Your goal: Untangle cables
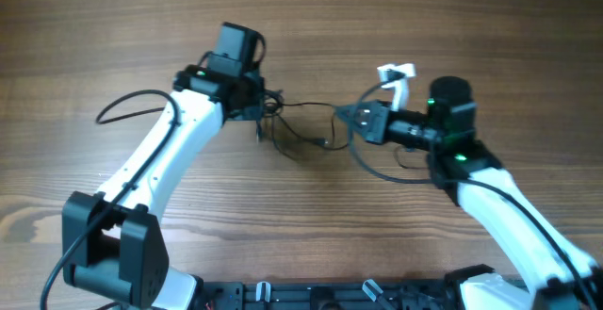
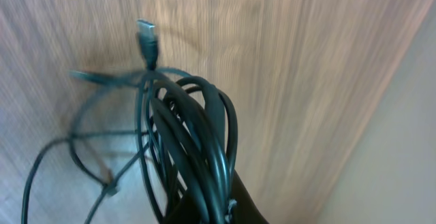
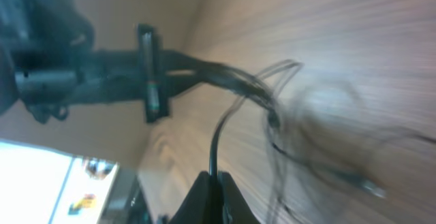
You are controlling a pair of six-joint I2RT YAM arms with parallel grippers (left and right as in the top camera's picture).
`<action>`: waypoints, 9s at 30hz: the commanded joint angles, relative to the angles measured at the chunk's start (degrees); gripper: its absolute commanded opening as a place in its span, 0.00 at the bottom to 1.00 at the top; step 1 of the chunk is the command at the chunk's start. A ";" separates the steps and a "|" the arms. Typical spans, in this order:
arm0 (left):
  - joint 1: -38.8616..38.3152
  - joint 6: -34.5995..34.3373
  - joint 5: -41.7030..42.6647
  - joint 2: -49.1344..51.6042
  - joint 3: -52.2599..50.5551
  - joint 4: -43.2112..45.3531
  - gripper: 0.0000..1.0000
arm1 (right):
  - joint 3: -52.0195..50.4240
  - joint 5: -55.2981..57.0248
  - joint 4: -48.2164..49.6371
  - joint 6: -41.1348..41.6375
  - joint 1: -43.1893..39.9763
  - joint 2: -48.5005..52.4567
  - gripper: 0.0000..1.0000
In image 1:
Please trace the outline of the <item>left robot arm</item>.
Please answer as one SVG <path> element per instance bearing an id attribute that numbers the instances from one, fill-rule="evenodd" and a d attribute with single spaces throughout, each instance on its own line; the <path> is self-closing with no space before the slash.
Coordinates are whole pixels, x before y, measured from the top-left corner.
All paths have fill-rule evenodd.
<path id="1" fill-rule="evenodd" d="M 46 308 L 58 276 L 121 309 L 210 309 L 202 278 L 171 267 L 160 229 L 167 203 L 202 148 L 229 121 L 261 122 L 262 34 L 224 23 L 216 47 L 173 78 L 156 124 L 93 194 L 74 192 L 61 212 L 62 256 L 42 290 Z"/>

